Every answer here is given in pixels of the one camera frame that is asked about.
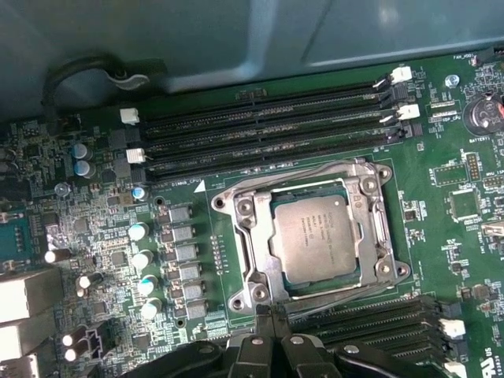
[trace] motherboard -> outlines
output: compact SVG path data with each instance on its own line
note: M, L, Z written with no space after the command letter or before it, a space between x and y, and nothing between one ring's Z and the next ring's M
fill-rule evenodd
M0 273L61 274L50 371L120 376L282 303L328 349L501 376L500 53L3 125Z

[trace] cpu socket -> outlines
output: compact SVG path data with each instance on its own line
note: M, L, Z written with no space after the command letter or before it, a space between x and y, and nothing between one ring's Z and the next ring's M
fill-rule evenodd
M235 230L243 289L228 308L244 315L282 303L292 317L374 295L407 278L394 258L381 186L386 165L334 161L244 180L212 199Z

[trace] white slot latch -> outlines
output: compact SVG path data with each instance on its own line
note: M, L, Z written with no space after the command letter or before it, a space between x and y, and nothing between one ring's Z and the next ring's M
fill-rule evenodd
M452 339L456 339L459 336L465 335L464 321L452 320L452 319L439 319L439 322L443 326L443 333L446 336Z
M140 122L139 111L136 108L121 109L120 121L123 124L138 124Z
M467 378L467 371L465 370L465 366L460 362L450 361L445 362L443 366L448 372L453 374L457 374L460 378Z
M417 104L403 105L397 111L399 120L411 120L420 116L420 108Z
M143 148L131 148L126 150L126 158L129 164L140 164L145 163L145 151Z
M408 66L405 67L397 67L391 74L392 77L392 85L397 83L402 83L413 78L413 74L411 72L411 68Z

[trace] screw hole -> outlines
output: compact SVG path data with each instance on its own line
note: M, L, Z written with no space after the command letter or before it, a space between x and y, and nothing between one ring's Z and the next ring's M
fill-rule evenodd
M266 293L263 290L256 290L255 296L257 299L264 299L266 297Z
M222 209L224 207L224 201L222 200L222 198L215 200L215 207L217 207L218 209Z
M239 299L235 299L233 301L233 309L242 309L243 308L243 303Z

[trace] black cable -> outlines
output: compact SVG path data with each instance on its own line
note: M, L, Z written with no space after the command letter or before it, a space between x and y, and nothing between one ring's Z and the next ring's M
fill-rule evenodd
M126 69L122 61L110 55L82 57L62 65L47 74L42 93L42 106L46 118L47 130L50 134L57 132L57 107L55 104L56 90L70 76L89 69L102 69L109 76L125 78Z

